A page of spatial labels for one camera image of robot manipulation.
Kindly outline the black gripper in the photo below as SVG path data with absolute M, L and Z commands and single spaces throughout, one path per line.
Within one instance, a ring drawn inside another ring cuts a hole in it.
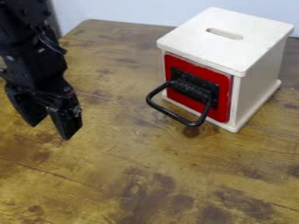
M 3 91 L 13 108 L 31 127 L 49 113 L 61 139 L 69 140 L 82 121 L 74 90 L 63 79 L 65 52 L 57 44 L 0 45 L 6 65 Z

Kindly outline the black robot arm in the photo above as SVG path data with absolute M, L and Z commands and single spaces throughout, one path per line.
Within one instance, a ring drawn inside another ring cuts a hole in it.
M 63 79 L 66 51 L 46 23 L 50 14 L 46 0 L 0 0 L 0 78 L 26 123 L 35 126 L 49 117 L 67 140 L 81 128 L 81 108 Z

